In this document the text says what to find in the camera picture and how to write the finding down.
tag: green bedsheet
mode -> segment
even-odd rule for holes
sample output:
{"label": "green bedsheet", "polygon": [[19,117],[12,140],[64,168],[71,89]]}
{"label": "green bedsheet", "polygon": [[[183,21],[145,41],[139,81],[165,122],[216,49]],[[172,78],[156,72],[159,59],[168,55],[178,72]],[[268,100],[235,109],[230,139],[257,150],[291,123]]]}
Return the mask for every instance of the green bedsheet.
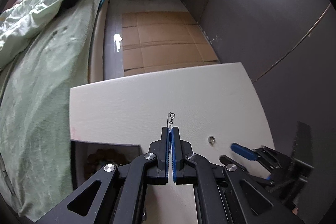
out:
{"label": "green bedsheet", "polygon": [[12,193],[5,172],[0,193],[32,221],[73,190],[69,92],[87,84],[100,2],[79,0],[53,19],[61,1],[25,0],[0,16],[0,68],[17,56],[0,105],[0,153]]}

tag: cardboard box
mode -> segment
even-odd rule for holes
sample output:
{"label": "cardboard box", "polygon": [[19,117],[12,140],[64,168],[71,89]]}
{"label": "cardboard box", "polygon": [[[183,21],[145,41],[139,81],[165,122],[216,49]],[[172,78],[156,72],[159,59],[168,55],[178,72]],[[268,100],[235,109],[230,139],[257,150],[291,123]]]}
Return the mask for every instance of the cardboard box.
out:
{"label": "cardboard box", "polygon": [[124,75],[219,63],[188,12],[123,15]]}
{"label": "cardboard box", "polygon": [[94,154],[98,149],[109,148],[124,155],[129,162],[134,160],[137,156],[142,155],[142,150],[139,145],[75,142],[75,170],[73,171],[75,171],[76,174],[77,187],[85,182],[84,166],[87,163],[88,156]]}

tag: blue gripper pad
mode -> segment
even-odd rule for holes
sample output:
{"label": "blue gripper pad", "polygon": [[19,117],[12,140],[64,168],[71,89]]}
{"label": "blue gripper pad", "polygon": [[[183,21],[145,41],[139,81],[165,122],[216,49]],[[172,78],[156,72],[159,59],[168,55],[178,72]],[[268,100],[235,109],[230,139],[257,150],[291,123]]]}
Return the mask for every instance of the blue gripper pad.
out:
{"label": "blue gripper pad", "polygon": [[175,155],[175,141],[173,138],[174,128],[171,129],[169,132],[169,138],[171,140],[171,158],[172,158],[172,165],[173,165],[173,181],[176,182],[176,155]]}
{"label": "blue gripper pad", "polygon": [[231,150],[233,152],[236,152],[238,155],[241,155],[242,157],[248,159],[248,160],[257,160],[258,156],[254,151],[251,149],[248,149],[247,147],[241,146],[237,143],[231,144]]}
{"label": "blue gripper pad", "polygon": [[169,129],[167,130],[167,144],[166,144],[166,171],[165,171],[165,178],[168,182],[168,167],[169,167],[169,151],[170,151],[170,142],[171,142],[171,134],[169,132]]}

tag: floor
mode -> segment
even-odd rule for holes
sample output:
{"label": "floor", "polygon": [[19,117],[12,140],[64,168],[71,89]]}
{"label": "floor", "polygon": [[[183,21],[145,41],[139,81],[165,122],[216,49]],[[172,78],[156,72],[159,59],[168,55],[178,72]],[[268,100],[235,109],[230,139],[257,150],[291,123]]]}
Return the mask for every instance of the floor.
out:
{"label": "floor", "polygon": [[122,35],[122,15],[134,12],[187,12],[180,0],[110,0],[104,37],[104,80],[124,76],[122,41],[120,49],[114,35]]}

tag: white table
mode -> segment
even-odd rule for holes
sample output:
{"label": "white table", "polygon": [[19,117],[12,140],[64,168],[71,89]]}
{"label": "white table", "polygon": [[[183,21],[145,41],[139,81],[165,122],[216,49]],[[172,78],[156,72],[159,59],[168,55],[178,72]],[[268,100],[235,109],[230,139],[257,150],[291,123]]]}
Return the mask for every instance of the white table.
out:
{"label": "white table", "polygon": [[[208,65],[134,75],[72,88],[71,139],[111,144],[139,144],[147,152],[159,140],[167,115],[193,151],[214,164],[220,155],[242,163],[253,175],[268,173],[256,162],[235,155],[230,144],[274,148],[268,123],[241,63]],[[215,137],[210,145],[208,137]],[[149,187],[149,223],[197,223],[192,185]]]}

